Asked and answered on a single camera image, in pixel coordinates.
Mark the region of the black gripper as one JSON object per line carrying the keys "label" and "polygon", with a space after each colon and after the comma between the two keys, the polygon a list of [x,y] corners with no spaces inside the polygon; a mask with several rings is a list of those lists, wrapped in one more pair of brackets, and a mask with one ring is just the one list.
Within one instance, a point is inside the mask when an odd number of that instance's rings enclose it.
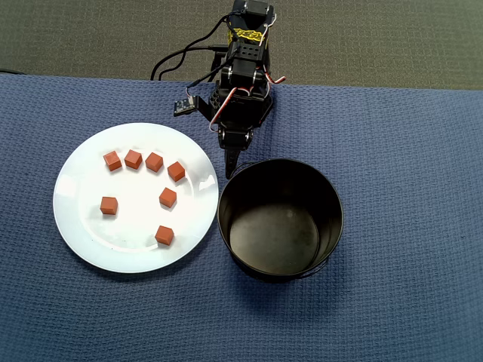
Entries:
{"label": "black gripper", "polygon": [[251,94],[246,90],[235,90],[217,117],[218,141],[224,150],[225,176],[231,179],[239,169],[238,158],[253,139],[254,128],[258,127],[263,115],[264,98],[259,87]]}

